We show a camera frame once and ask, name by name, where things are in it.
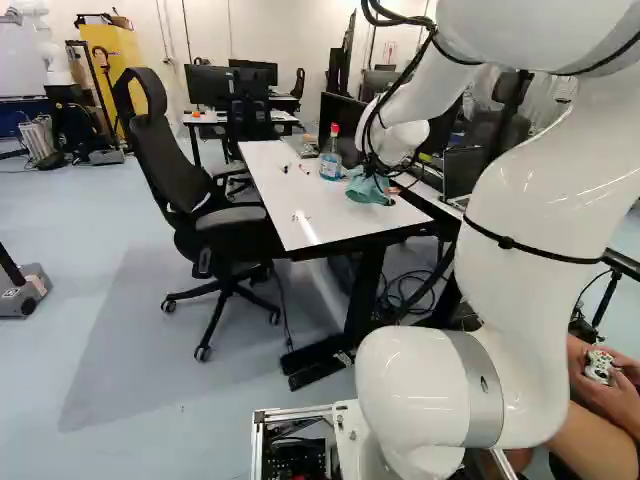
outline hand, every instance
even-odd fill
[[[567,357],[569,360],[569,375],[573,379],[582,376],[587,363],[587,351],[591,345],[573,335],[567,336]]]
[[[622,368],[626,377],[634,384],[640,386],[640,362],[609,347],[596,347],[595,350],[603,350],[613,357],[613,365]]]
[[[574,378],[573,387],[595,410],[640,440],[640,395],[622,372],[612,368],[609,374],[611,386],[581,375]]]

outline chair armrest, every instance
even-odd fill
[[[249,169],[246,165],[240,162],[234,162],[234,164],[228,164],[218,169],[216,172],[210,174],[212,180],[218,180],[220,178],[227,178],[233,175],[243,175],[249,173]]]
[[[229,208],[216,210],[196,220],[196,231],[201,232],[223,225],[238,225],[247,222],[262,222],[267,218],[267,211],[259,203],[238,204]]]

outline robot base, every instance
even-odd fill
[[[338,456],[344,480],[438,480],[449,478],[456,469],[462,468],[464,448],[422,447],[414,457],[420,467],[394,470],[382,452],[380,444],[371,434],[362,416],[357,400],[337,402],[333,405],[333,424],[338,445]],[[429,475],[426,472],[449,472]]]
[[[19,267],[27,282],[17,287],[0,270],[0,318],[26,318],[51,291],[52,284],[39,263]]]

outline black table leg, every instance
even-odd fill
[[[296,350],[280,359],[282,371],[289,376],[291,391],[353,364],[353,350],[375,328],[372,316],[385,252],[385,245],[372,246],[362,252],[343,333]]]
[[[189,138],[191,139],[191,150],[193,151],[193,161],[197,167],[202,167],[200,162],[200,150],[198,150],[198,135],[196,135],[195,125],[188,125]]]

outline chair wheel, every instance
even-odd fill
[[[209,358],[211,358],[211,347],[196,348],[196,351],[193,352],[193,358],[195,358],[198,363],[208,362]]]
[[[160,308],[164,313],[173,313],[176,311],[177,307],[178,304],[175,300],[165,300],[162,302],[162,305],[160,305]]]
[[[269,325],[278,325],[280,323],[280,310],[277,312],[271,312],[269,315]]]

